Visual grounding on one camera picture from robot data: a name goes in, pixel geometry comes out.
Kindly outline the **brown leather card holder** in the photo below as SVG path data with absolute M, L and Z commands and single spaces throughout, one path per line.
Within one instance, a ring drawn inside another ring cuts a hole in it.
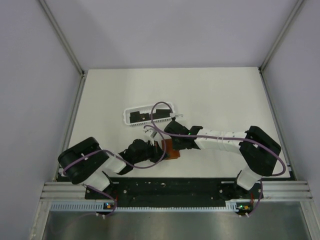
M 164 160 L 175 160 L 180 158 L 180 151 L 173 148 L 173 140 L 171 138 L 161 141 L 162 149 L 166 146 L 166 157 Z

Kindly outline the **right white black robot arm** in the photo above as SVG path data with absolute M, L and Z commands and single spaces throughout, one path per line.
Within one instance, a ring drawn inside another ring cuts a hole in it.
M 273 175 L 281 146 L 258 126 L 244 132 L 225 132 L 206 129 L 202 126 L 186 128 L 171 121 L 165 128 L 171 137 L 174 150 L 220 150 L 244 158 L 246 166 L 238 173 L 233 184 L 221 186 L 221 197 L 225 200 L 245 198 L 255 183 L 263 177 Z

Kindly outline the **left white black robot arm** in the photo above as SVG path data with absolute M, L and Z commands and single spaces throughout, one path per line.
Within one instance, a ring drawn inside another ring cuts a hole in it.
M 151 168 L 167 156 L 157 141 L 135 139 L 124 151 L 113 153 L 103 150 L 94 137 L 89 137 L 62 152 L 57 161 L 72 184 L 94 187 L 106 199 L 114 191 L 107 173 L 123 176 L 139 169 L 138 163 L 150 161 Z

